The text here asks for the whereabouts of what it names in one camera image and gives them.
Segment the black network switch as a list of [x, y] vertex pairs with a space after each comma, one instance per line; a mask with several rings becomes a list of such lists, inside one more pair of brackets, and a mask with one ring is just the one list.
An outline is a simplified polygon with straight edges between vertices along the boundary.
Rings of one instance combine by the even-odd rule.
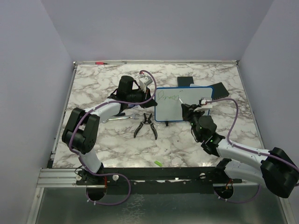
[[212, 95], [213, 100], [226, 98], [229, 96], [229, 92], [227, 91], [226, 87], [222, 82], [213, 84], [211, 85], [211, 87], [213, 88], [213, 95]]

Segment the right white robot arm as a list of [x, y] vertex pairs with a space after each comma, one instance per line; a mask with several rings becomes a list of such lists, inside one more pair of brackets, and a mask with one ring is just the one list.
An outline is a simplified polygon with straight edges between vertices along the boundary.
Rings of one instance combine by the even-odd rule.
[[259, 149], [238, 144], [216, 132], [217, 125], [204, 111], [211, 105], [200, 100], [198, 105], [181, 104], [183, 121], [191, 125], [191, 133], [203, 150], [223, 158], [215, 170], [215, 179], [242, 179], [265, 186], [271, 193], [288, 198], [299, 185], [299, 169], [283, 149]]

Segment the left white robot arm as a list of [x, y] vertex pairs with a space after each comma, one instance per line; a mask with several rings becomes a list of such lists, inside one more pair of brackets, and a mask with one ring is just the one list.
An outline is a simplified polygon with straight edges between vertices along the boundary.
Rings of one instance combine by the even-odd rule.
[[122, 76], [118, 88], [98, 106], [72, 110], [62, 134], [62, 142], [75, 153], [87, 173], [87, 179], [98, 184], [103, 180], [103, 163], [98, 159], [94, 145], [99, 124], [124, 110], [139, 105], [142, 108], [157, 106], [150, 93], [149, 85], [156, 85], [154, 77], [140, 71], [139, 81], [131, 76]]

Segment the grey small box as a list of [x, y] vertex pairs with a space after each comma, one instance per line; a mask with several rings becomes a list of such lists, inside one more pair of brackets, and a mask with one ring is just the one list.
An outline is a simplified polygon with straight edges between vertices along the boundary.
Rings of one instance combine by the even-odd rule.
[[206, 86], [196, 85], [196, 84], [190, 84], [190, 87], [194, 88], [206, 88]]

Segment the silver open end wrench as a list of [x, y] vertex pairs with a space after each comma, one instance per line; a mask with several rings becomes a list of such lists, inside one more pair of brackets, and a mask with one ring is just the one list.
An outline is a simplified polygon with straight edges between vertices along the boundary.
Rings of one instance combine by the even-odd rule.
[[114, 120], [122, 120], [122, 119], [139, 119], [140, 115], [137, 113], [133, 113], [130, 115], [123, 115], [123, 116], [113, 116], [107, 119], [106, 121], [103, 121], [103, 123], [107, 123], [109, 121], [114, 121]]

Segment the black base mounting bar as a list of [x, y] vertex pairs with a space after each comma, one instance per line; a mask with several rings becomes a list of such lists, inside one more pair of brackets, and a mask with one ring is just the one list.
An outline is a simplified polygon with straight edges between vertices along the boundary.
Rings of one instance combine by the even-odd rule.
[[127, 194], [212, 194], [213, 185], [225, 186], [230, 178], [216, 167], [104, 168], [104, 177], [79, 171], [76, 185]]

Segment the red marker on rail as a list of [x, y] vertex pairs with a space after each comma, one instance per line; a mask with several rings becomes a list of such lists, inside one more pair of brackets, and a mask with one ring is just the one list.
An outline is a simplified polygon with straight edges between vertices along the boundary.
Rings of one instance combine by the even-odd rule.
[[95, 62], [95, 65], [109, 65], [109, 63], [105, 63], [105, 62]]

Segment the black flat box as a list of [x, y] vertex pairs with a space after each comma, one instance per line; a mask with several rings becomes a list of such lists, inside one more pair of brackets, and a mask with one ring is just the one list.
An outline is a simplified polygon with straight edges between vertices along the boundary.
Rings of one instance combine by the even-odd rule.
[[191, 84], [194, 84], [193, 77], [177, 77], [177, 86], [178, 87], [189, 87]]

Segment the blue framed whiteboard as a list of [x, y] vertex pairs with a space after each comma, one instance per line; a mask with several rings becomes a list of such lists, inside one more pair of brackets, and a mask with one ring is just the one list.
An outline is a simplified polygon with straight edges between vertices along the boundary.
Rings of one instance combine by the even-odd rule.
[[194, 87], [159, 87], [156, 90], [155, 121], [180, 122], [182, 121], [182, 109], [180, 98], [185, 104], [198, 104], [202, 98], [212, 98], [213, 88]]

